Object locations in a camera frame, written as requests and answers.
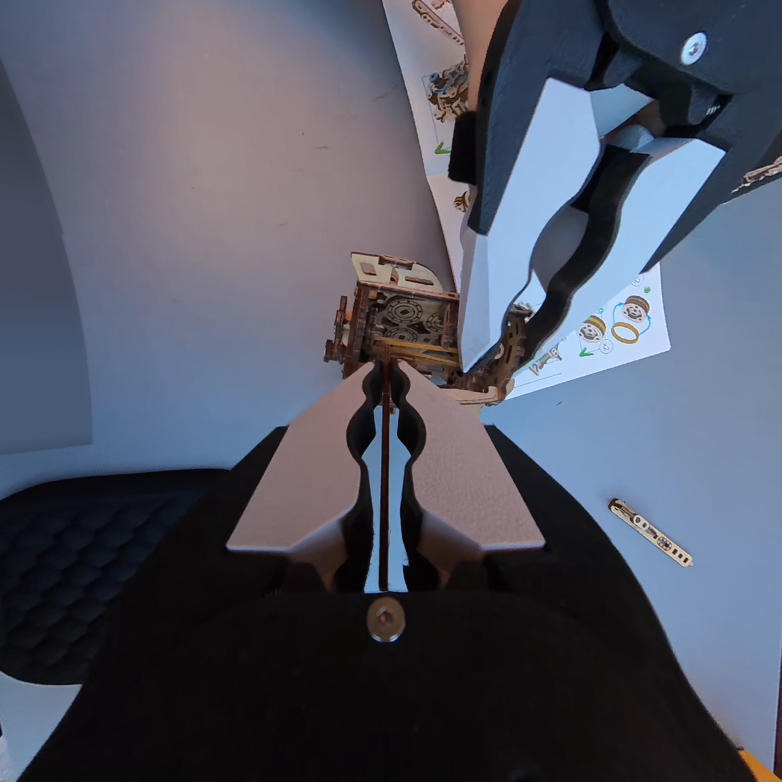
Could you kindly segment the yellow object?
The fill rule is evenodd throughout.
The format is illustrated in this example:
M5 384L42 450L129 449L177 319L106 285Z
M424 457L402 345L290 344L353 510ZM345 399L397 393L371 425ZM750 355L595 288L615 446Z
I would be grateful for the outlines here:
M772 770L766 767L757 757L752 755L743 747L738 748L738 753L742 757L743 761L750 769L752 776L759 782L775 782L780 781Z

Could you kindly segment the wooden mechanical model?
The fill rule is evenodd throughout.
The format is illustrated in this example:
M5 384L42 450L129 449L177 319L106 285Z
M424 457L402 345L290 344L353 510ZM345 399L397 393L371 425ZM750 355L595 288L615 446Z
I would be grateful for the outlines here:
M357 252L350 259L357 272L354 304L348 308L347 297L341 297L324 361L339 363L347 378L360 365L388 354L475 410L510 395L532 310L514 305L494 354L484 365L463 371L457 349L457 293L445 292L429 268L406 259Z

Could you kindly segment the small slotted wooden part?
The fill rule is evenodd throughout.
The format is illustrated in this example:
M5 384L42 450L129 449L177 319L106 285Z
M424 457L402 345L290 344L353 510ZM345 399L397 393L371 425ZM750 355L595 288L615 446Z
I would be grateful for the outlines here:
M629 505L618 498L609 503L609 510L634 528L646 540L652 542L682 567L692 566L692 557L665 533L654 527L646 518L636 513Z

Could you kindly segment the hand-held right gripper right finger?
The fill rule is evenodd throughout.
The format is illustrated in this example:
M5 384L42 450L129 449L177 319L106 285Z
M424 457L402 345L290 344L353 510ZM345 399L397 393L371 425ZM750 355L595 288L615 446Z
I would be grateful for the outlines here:
M397 435L411 458L400 525L408 591L444 586L462 562L536 550L543 534L479 417L401 361L392 366Z

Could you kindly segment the printed instruction sheet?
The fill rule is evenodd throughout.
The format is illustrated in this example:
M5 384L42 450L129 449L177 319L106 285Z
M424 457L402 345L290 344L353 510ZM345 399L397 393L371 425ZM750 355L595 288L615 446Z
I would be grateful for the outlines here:
M447 175L455 120L466 109L468 65L455 11L445 1L384 1L389 30L439 215L452 275L461 288L460 230L467 185ZM548 354L517 372L508 396L588 376L670 350L659 267L631 285Z

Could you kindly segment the black quilted seat cushion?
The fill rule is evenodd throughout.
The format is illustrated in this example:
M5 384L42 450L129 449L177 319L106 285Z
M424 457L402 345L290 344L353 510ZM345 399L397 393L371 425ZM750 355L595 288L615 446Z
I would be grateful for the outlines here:
M28 683L82 683L123 585L225 473L104 474L4 498L2 672Z

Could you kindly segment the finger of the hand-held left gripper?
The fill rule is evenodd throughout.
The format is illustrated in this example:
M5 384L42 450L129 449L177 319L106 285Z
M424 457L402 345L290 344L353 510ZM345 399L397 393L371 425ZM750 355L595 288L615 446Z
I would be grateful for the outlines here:
M606 148L586 210L563 207L536 243L533 270L545 298L526 325L522 366L642 272L724 155L696 138Z
M481 179L461 235L464 370L500 340L540 233L582 189L601 150L589 92L557 79L529 92L498 88L485 120Z

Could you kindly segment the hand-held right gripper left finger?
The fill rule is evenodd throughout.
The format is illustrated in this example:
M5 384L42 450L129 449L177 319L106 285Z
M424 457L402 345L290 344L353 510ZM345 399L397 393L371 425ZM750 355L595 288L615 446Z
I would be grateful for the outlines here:
M290 422L228 550L284 554L313 565L325 586L334 587L347 560L341 523L360 489L347 429L367 400L363 384L374 367L364 365Z

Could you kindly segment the thin wooden part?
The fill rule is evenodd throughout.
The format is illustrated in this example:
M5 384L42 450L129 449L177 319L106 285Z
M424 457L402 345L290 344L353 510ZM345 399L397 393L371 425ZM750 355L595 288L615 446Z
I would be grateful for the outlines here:
M382 367L382 429L381 429L381 478L378 542L378 589L389 590L389 445L390 445L390 348L381 351Z

